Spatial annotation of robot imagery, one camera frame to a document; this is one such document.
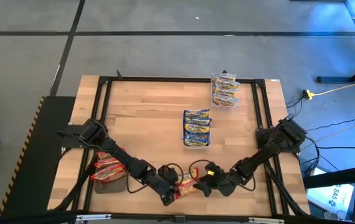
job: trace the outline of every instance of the gray floor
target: gray floor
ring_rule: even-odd
[[[0,30],[70,30],[78,0],[0,1]],[[91,0],[78,30],[355,31],[341,3],[288,0]],[[41,96],[47,95],[66,37],[0,37],[0,203]],[[81,75],[207,77],[221,71],[278,78],[286,101],[302,89],[325,91],[320,75],[355,72],[355,37],[76,37],[58,95],[74,96]],[[305,128],[355,118],[355,87],[304,101]],[[318,139],[353,124],[309,133]],[[320,146],[355,146],[355,128]],[[338,169],[355,167],[355,150],[324,149]],[[302,157],[315,156],[312,147]],[[320,166],[334,170],[324,160]]]

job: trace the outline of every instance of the concrete floor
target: concrete floor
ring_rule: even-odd
[[[0,0],[0,30],[70,30],[78,2]],[[341,3],[91,0],[78,30],[334,32],[355,31],[355,26]],[[66,40],[0,37],[0,203],[39,99],[52,86]],[[339,86],[317,84],[317,76],[352,75],[355,37],[76,37],[58,95],[74,96],[81,75],[115,75],[116,69],[124,76],[208,77],[226,69],[239,77],[278,78],[288,102],[302,89],[319,92]],[[355,87],[305,101],[296,120],[310,129],[352,118]],[[309,136],[318,139],[350,125]],[[355,128],[319,145],[355,146]],[[354,149],[324,149],[321,154],[338,169],[355,167]],[[309,147],[301,156],[315,155]],[[319,165],[334,170],[324,160]]]

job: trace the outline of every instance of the yellow cable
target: yellow cable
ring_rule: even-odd
[[[324,136],[324,137],[322,137],[321,139],[318,139],[317,141],[315,141],[314,143],[316,143],[316,142],[318,142],[318,141],[321,141],[321,140],[323,140],[323,139],[329,138],[329,137],[331,137],[331,136],[334,136],[334,135],[336,135],[336,134],[342,133],[342,132],[347,131],[347,130],[352,129],[352,128],[355,128],[355,125],[354,125],[354,126],[351,126],[351,127],[349,127],[349,128],[346,128],[346,129],[337,131],[337,132],[335,132],[335,133],[333,133],[333,134],[329,134],[329,135],[327,135],[327,136]],[[312,145],[313,145],[313,143],[307,145],[307,146],[304,147],[301,151],[304,151],[307,147],[312,146]]]
[[[320,96],[320,95],[323,95],[323,94],[326,94],[326,93],[331,93],[332,91],[342,90],[343,88],[347,88],[347,87],[351,87],[351,86],[355,86],[355,83],[350,84],[350,85],[346,85],[346,86],[342,86],[342,87],[339,87],[339,88],[336,88],[336,89],[333,89],[333,90],[324,91],[322,93],[311,93],[311,95],[312,96]]]

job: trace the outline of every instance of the wooden table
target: wooden table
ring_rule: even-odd
[[[71,123],[83,124],[92,112],[98,76],[83,76],[73,108]],[[284,118],[285,102],[279,80],[265,80],[274,124]],[[144,159],[156,168],[170,162],[184,170],[198,159],[208,159],[228,170],[239,159],[257,151],[256,115],[251,86],[241,84],[239,105],[232,110],[213,109],[210,105],[209,83],[119,82],[111,86],[111,96],[105,124],[109,135],[133,157]],[[182,143],[183,110],[211,108],[212,146],[206,151],[190,151]],[[266,126],[264,113],[263,124]],[[68,194],[77,180],[82,149],[72,149],[60,161],[48,208],[54,208]],[[286,188],[301,208],[309,212],[298,159],[289,153],[280,154]],[[204,174],[205,163],[197,165]],[[258,215],[270,216],[270,207],[263,166],[255,172],[257,188],[249,192],[236,188],[230,197],[213,190],[209,198],[201,191],[190,194],[165,207],[150,188],[129,194],[92,192],[91,212],[152,213],[186,215]],[[130,178],[130,189],[141,187]],[[86,184],[82,187],[78,208],[83,207]],[[281,213],[278,190],[275,187],[277,210]]]

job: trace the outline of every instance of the wooden tabletop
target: wooden tabletop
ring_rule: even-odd
[[[75,100],[71,123],[83,124],[92,112],[98,76],[83,76]],[[279,80],[265,80],[273,124],[287,115]],[[120,82],[114,81],[105,124],[109,135],[133,157],[144,159],[156,168],[170,162],[178,163],[184,170],[198,159],[208,159],[228,170],[239,159],[250,157],[257,151],[257,128],[252,89],[241,84],[239,104],[232,110],[211,108],[209,83],[174,82]],[[262,104],[262,121],[266,119]],[[182,143],[183,110],[211,109],[212,146],[205,151],[190,151]],[[68,194],[77,180],[82,149],[72,149],[60,161],[48,208],[56,207]],[[305,188],[298,159],[289,153],[280,154],[283,180],[300,207],[309,212]],[[198,163],[204,175],[205,163]],[[209,198],[201,191],[177,199],[165,207],[159,196],[150,188],[129,194],[92,192],[90,211],[108,213],[153,213],[187,215],[258,215],[270,216],[265,171],[259,166],[255,171],[257,183],[254,192],[236,188],[230,197],[213,190]],[[130,178],[130,189],[141,185]],[[82,187],[79,208],[83,207],[86,184]],[[275,187],[277,210],[281,213],[280,197]]]

